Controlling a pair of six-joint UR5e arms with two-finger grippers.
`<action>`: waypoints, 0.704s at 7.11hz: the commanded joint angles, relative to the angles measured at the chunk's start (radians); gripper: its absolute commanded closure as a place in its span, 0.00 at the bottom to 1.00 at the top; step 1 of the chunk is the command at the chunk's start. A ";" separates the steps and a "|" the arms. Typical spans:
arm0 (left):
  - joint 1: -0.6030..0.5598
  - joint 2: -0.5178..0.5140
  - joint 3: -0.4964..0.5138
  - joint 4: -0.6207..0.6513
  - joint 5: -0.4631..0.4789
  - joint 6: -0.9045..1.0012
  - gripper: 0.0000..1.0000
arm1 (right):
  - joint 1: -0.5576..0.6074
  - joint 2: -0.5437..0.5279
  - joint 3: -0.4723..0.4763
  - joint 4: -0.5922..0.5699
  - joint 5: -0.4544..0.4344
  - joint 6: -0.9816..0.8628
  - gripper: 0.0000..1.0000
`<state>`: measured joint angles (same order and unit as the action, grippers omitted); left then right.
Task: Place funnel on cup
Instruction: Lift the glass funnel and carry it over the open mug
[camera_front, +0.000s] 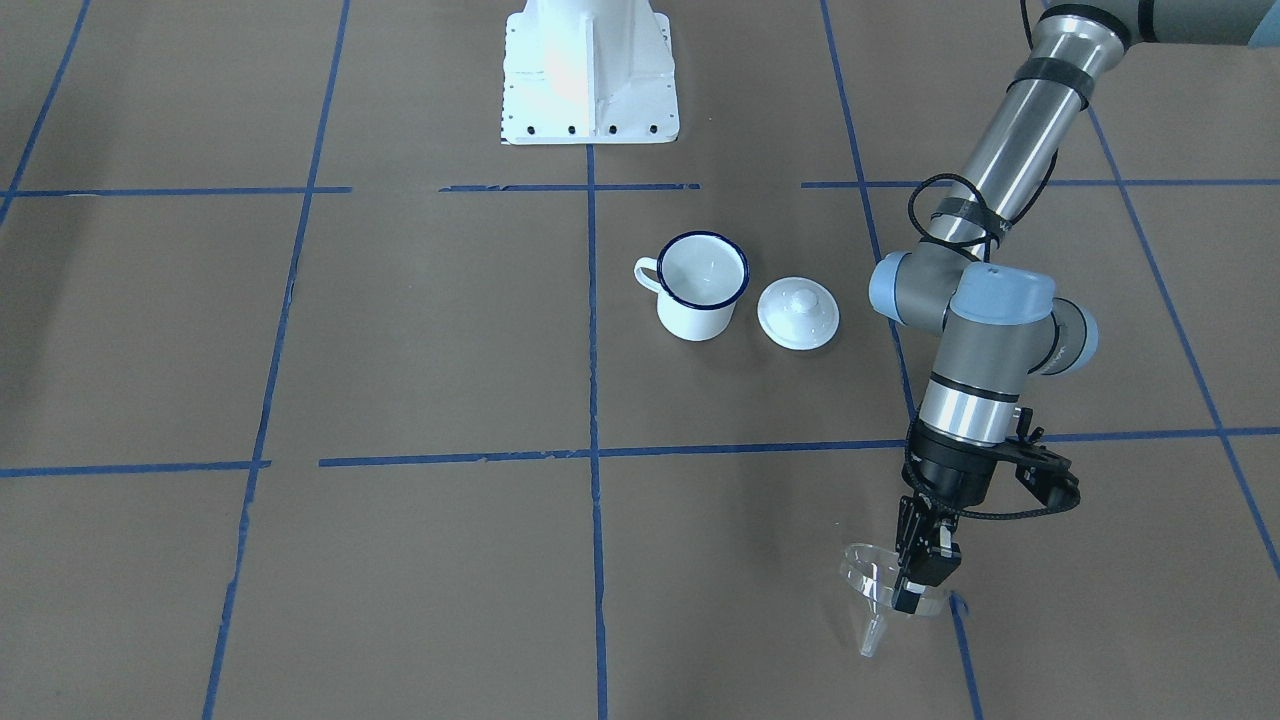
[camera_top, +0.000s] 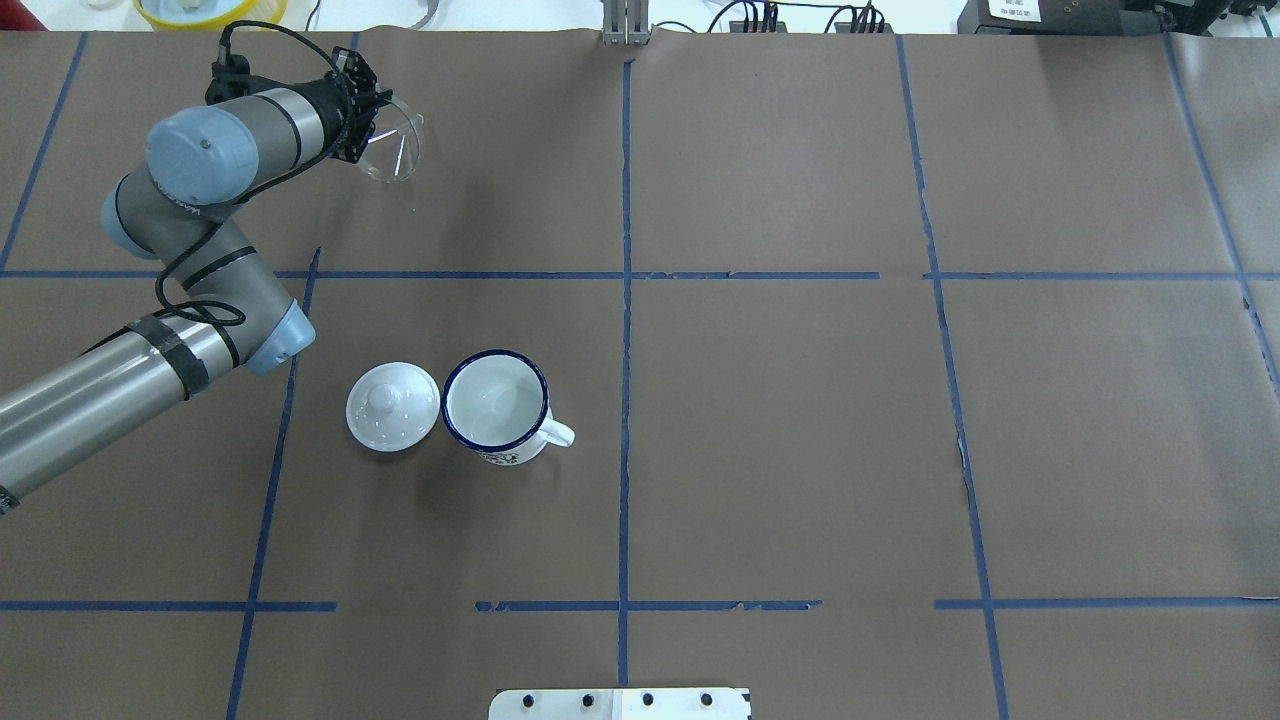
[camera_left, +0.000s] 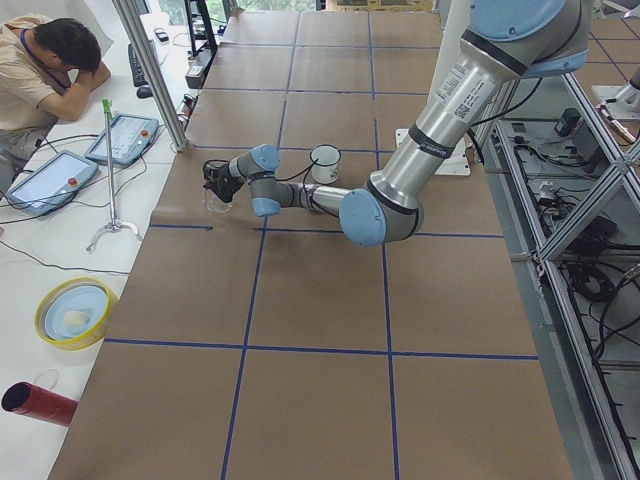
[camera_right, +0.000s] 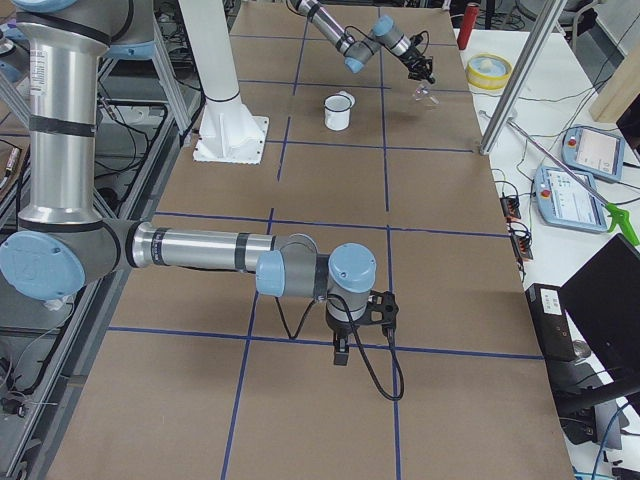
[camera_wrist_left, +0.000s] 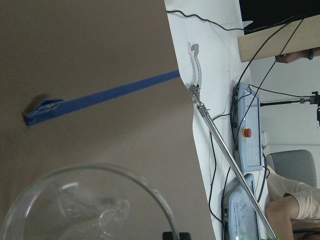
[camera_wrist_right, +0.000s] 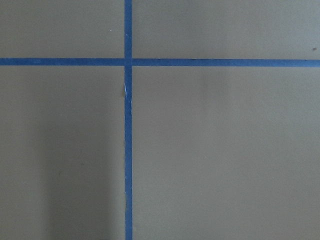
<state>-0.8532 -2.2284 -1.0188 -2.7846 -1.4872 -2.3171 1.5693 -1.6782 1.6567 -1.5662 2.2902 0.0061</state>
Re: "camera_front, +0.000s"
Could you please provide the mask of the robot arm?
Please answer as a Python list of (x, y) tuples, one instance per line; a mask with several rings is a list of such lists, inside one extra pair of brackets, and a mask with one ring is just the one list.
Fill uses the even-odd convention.
[(870, 278), (874, 310), (940, 340), (923, 400), (908, 428), (895, 541), (900, 583), (941, 585), (961, 562), (955, 534), (980, 518), (991, 479), (1009, 464), (1036, 498), (1029, 518), (1079, 505), (1066, 457), (1042, 445), (1020, 405), (1032, 375), (1083, 368), (1097, 320), (1057, 295), (1048, 275), (992, 256), (1039, 199), (1061, 142), (1091, 108), (1097, 83), (1138, 44), (1277, 46), (1275, 1), (1051, 1), (1028, 23), (1029, 54), (919, 240), (886, 255)]

